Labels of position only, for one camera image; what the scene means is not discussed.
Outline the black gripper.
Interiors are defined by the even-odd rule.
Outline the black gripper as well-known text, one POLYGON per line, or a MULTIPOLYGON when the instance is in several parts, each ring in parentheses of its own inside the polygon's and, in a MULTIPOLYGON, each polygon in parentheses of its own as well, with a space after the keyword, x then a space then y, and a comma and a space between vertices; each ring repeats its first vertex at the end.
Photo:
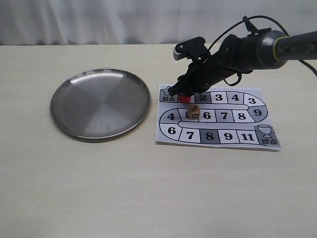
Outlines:
POLYGON ((251 73, 260 69, 258 54, 258 35, 239 38, 230 34, 221 43, 218 51, 189 64, 185 74, 168 89, 170 96, 192 97, 198 92, 205 92, 213 85, 237 74, 251 73))

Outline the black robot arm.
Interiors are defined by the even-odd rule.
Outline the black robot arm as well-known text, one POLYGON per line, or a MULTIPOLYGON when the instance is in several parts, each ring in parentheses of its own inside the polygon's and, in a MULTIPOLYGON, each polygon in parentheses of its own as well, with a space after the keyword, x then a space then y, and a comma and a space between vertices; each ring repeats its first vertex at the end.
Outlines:
POLYGON ((175 46, 175 60, 190 59, 185 74, 168 89, 170 96, 192 96, 209 90, 215 84, 237 74, 254 70, 278 69, 289 60, 315 60, 317 34, 310 32, 286 36, 271 30, 239 38, 230 34, 214 54, 205 46, 205 39, 196 37, 175 46))

